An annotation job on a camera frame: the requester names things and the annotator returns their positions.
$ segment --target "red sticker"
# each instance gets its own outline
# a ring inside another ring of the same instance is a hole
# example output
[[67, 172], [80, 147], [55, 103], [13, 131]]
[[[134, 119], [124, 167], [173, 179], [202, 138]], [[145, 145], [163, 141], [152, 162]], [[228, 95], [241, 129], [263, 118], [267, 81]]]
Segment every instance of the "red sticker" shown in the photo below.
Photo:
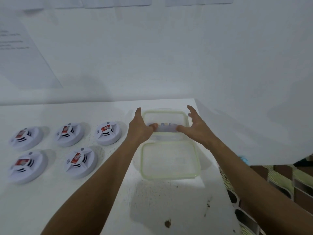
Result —
[[20, 138], [20, 137], [22, 137], [24, 133], [25, 133], [25, 130], [21, 130], [20, 132], [18, 132], [18, 134], [16, 135], [15, 138]]
[[15, 166], [24, 166], [28, 161], [29, 159], [18, 159], [15, 163]]
[[63, 128], [63, 130], [62, 130], [62, 133], [67, 133], [67, 131], [68, 131], [68, 126], [64, 126], [64, 128]]
[[71, 163], [76, 164], [80, 157], [81, 157], [81, 154], [80, 153], [76, 153], [76, 155], [73, 157]]
[[108, 130], [110, 128], [111, 128], [111, 126], [108, 124], [107, 126], [102, 127], [101, 130], [103, 132], [103, 131]]

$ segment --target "white smoke detector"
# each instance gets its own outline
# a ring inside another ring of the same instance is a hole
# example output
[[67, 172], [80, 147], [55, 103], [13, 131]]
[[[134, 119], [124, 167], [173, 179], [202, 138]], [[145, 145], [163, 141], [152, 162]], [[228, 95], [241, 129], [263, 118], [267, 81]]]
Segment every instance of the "white smoke detector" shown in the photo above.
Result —
[[68, 123], [55, 133], [54, 140], [61, 147], [69, 147], [78, 143], [84, 136], [84, 128], [79, 123]]
[[25, 151], [36, 146], [44, 134], [39, 127], [30, 127], [15, 133], [9, 140], [9, 144], [18, 151]]
[[40, 176], [48, 165], [48, 158], [40, 150], [21, 155], [9, 169], [9, 182], [28, 183]]
[[99, 125], [95, 131], [98, 144], [110, 145], [120, 139], [122, 130], [116, 122], [106, 122]]
[[65, 171], [74, 179], [83, 178], [95, 169], [97, 161], [91, 148], [71, 151], [66, 155]]

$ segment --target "white wall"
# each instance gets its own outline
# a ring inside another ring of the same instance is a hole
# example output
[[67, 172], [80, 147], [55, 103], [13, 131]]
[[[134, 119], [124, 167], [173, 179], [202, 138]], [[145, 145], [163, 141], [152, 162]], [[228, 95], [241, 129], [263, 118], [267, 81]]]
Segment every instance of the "white wall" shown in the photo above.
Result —
[[251, 163], [292, 163], [313, 153], [312, 9], [311, 0], [152, 0], [20, 13], [64, 89], [20, 91], [0, 76], [0, 104], [192, 97]]

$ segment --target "white table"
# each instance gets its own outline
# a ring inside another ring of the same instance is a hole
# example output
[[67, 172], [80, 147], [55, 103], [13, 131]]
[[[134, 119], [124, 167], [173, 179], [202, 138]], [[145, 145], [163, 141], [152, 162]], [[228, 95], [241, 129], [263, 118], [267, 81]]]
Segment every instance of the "white table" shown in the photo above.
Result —
[[[137, 107], [174, 108], [188, 113], [186, 105], [197, 109], [194, 99], [1, 106], [0, 234], [39, 234], [57, 209], [90, 177], [73, 180], [65, 174], [64, 155], [70, 150], [91, 147], [99, 158], [98, 169], [124, 140]], [[93, 132], [106, 121], [118, 121], [122, 137], [113, 145], [99, 146]], [[58, 127], [69, 122], [82, 122], [85, 135], [76, 145], [61, 148], [53, 136]], [[48, 167], [28, 184], [8, 184], [7, 170], [21, 155], [8, 145], [8, 139], [30, 126], [44, 130], [44, 139], [33, 149], [45, 151]], [[199, 151], [201, 175], [195, 179], [147, 181], [139, 173], [137, 150], [102, 234], [240, 234], [218, 165], [202, 145]], [[170, 228], [164, 225], [166, 220], [171, 220]]]

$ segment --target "white paper sheet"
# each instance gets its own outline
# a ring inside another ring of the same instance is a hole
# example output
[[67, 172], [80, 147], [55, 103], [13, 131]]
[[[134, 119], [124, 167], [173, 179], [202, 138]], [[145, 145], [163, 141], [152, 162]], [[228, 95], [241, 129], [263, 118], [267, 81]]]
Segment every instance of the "white paper sheet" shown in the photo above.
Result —
[[0, 75], [20, 89], [62, 88], [13, 11], [0, 8]]
[[0, 0], [11, 10], [36, 10], [50, 8], [82, 8], [82, 0]]
[[152, 0], [83, 0], [85, 8], [149, 6]]
[[165, 0], [167, 7], [187, 6], [187, 5], [204, 5], [204, 4], [228, 4], [234, 0]]

